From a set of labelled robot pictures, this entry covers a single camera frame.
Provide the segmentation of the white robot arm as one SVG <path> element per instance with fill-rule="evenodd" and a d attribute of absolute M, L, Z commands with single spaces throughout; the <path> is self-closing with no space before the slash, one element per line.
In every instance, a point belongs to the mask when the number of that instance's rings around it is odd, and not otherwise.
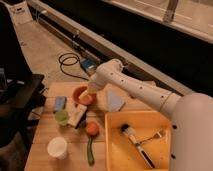
<path fill-rule="evenodd" d="M 113 84 L 170 119 L 169 171 L 213 171 L 213 98 L 203 93 L 180 96 L 129 77 L 122 70 L 118 59 L 99 65 L 90 77 L 89 91 Z"/>

